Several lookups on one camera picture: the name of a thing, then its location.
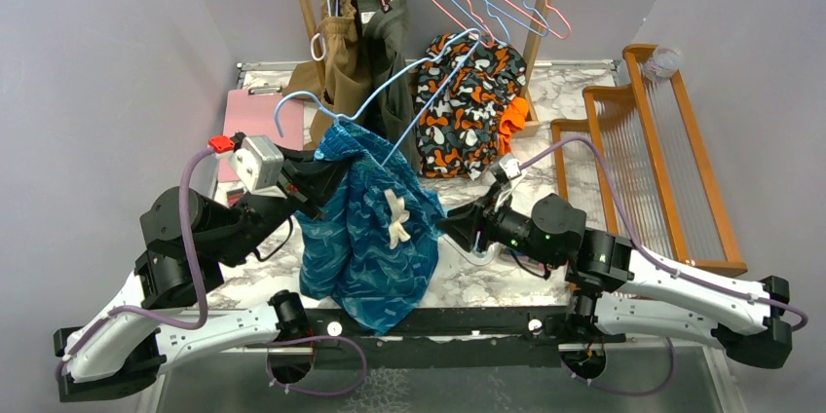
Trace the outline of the blue patterned shorts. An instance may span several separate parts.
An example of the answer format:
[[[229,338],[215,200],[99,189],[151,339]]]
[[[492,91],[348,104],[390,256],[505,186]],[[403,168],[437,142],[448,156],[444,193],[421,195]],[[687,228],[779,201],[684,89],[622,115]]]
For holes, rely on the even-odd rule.
[[[323,218],[296,216],[304,246],[300,292],[332,299],[363,329],[384,335],[427,292],[444,210],[401,153],[352,122],[332,125],[314,158],[348,168]]]

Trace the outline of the light blue wire hanger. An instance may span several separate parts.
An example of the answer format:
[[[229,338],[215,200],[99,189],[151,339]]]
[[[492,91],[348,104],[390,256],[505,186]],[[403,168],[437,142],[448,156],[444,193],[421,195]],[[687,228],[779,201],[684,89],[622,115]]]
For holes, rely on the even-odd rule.
[[[459,60],[455,59],[453,55],[453,51],[458,48],[458,45],[465,40],[469,40],[471,42],[471,46],[463,55],[463,57]],[[274,112],[274,121],[276,124],[276,128],[279,134],[283,134],[282,129],[282,121],[281,121],[281,111],[283,106],[292,99],[298,99],[300,101],[310,100],[317,105],[318,112],[322,115],[328,116],[334,123],[336,122],[343,122],[343,121],[353,121],[355,122],[358,117],[366,112],[369,105],[375,100],[378,99],[381,95],[383,95],[387,99],[387,103],[390,102],[390,89],[393,88],[397,81],[406,81],[408,71],[410,69],[414,69],[417,66],[420,66],[425,63],[437,63],[440,61],[452,61],[453,66],[451,72],[440,79],[436,84],[436,89],[434,92],[430,94],[430,97],[426,100],[426,103],[416,112],[413,111],[414,104],[412,102],[409,103],[411,108],[409,109],[410,114],[410,124],[406,126],[395,139],[395,144],[392,148],[391,153],[388,155],[387,159],[383,162],[386,163],[391,156],[394,155],[395,151],[401,151],[403,147],[407,146],[410,148],[412,144],[409,144],[407,141],[408,136],[411,132],[419,125],[420,118],[423,116],[425,112],[428,111],[431,105],[447,90],[449,84],[458,77],[459,72],[461,71],[462,67],[469,62],[470,57],[476,52],[477,48],[484,42],[484,38],[481,36],[481,30],[479,28],[469,28],[461,33],[454,34],[451,38],[444,41],[441,49],[439,50],[438,54],[434,54],[431,56],[423,57],[414,62],[408,64],[407,66],[403,67],[399,72],[393,74],[386,82],[378,86],[368,97],[366,97],[363,103],[358,107],[358,110],[352,114],[347,115],[343,113],[335,113],[327,105],[322,102],[317,96],[313,93],[308,91],[298,91],[292,94],[288,94],[282,98],[276,105],[275,112]]]

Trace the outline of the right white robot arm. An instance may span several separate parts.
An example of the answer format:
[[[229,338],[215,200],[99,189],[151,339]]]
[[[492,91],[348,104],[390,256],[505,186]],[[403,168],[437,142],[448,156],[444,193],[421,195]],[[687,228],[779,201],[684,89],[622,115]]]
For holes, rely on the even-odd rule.
[[[585,212],[556,194],[528,215],[481,198],[450,210],[437,227],[463,250],[501,244],[549,269],[565,268],[575,289],[551,331],[566,343],[655,335],[701,343],[764,369],[781,368],[791,354],[792,327],[782,318],[788,281],[740,281],[655,256],[588,227]]]

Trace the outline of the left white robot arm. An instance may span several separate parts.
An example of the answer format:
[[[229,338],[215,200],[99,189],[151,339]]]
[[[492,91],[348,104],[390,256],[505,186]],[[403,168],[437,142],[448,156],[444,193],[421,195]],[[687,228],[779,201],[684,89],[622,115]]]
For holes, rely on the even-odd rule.
[[[307,343],[313,329],[294,291],[220,318],[209,316],[207,295],[224,268],[257,255],[295,214],[323,217],[349,168],[287,149],[277,155],[272,195],[246,192],[225,206],[187,181],[165,191],[140,218],[145,250],[116,296],[86,325],[55,333],[60,401],[136,394],[180,364],[230,348]]]

